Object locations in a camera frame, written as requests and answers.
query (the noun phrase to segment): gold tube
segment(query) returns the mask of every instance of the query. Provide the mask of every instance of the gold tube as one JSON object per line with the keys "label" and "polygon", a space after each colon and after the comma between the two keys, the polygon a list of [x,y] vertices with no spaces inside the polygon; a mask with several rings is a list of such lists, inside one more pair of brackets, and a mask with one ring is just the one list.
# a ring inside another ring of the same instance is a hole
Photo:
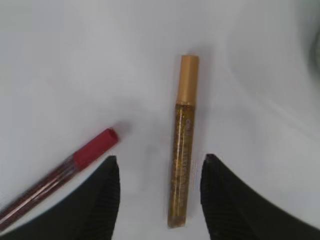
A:
{"label": "gold tube", "polygon": [[186,224],[198,68],[199,57],[182,56],[179,90],[175,105],[171,191],[168,208],[170,228],[182,227]]}

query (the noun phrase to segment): white surface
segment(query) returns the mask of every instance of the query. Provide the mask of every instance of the white surface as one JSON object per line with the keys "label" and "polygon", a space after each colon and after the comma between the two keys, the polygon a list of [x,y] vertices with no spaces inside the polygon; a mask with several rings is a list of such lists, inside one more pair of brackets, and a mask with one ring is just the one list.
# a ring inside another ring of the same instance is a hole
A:
{"label": "white surface", "polygon": [[[199,194],[206,153],[320,228],[320,94],[306,67],[318,3],[1,0],[0,207],[124,121],[132,131],[110,153],[121,179],[114,239],[209,239]],[[173,111],[185,53],[201,61],[195,177],[187,226],[169,230]],[[62,200],[97,166],[11,229]]]}

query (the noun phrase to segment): red pencil cap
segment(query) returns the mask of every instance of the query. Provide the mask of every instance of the red pencil cap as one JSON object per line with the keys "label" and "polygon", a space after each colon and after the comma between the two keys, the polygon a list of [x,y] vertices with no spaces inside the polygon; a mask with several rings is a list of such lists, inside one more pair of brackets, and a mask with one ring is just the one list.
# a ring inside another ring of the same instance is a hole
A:
{"label": "red pencil cap", "polygon": [[119,141],[115,130],[108,128],[100,133],[73,155],[74,164],[81,171],[97,160]]}

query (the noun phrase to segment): makeup product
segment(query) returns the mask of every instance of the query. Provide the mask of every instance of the makeup product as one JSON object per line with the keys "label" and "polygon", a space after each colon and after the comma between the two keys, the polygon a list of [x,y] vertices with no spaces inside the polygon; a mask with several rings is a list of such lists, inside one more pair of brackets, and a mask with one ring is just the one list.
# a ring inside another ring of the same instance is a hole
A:
{"label": "makeup product", "polygon": [[170,228],[182,227],[186,224],[198,68],[198,56],[182,56],[179,90],[175,105],[171,191],[168,208]]}
{"label": "makeup product", "polygon": [[97,160],[118,141],[117,133],[112,128],[108,128],[68,157],[49,175],[0,212],[0,231],[5,230],[20,219],[42,200]]}

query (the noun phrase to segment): cosmetic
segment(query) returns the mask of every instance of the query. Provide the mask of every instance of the cosmetic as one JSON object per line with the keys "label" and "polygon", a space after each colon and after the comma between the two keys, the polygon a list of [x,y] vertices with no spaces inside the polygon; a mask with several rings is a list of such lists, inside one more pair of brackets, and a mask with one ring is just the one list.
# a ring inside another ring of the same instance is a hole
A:
{"label": "cosmetic", "polygon": [[167,220],[170,228],[182,227],[186,224],[198,68],[198,56],[182,56],[179,89],[175,105],[170,200]]}
{"label": "cosmetic", "polygon": [[60,166],[0,212],[0,232],[88,167],[118,141],[117,133],[108,128],[68,157]]}

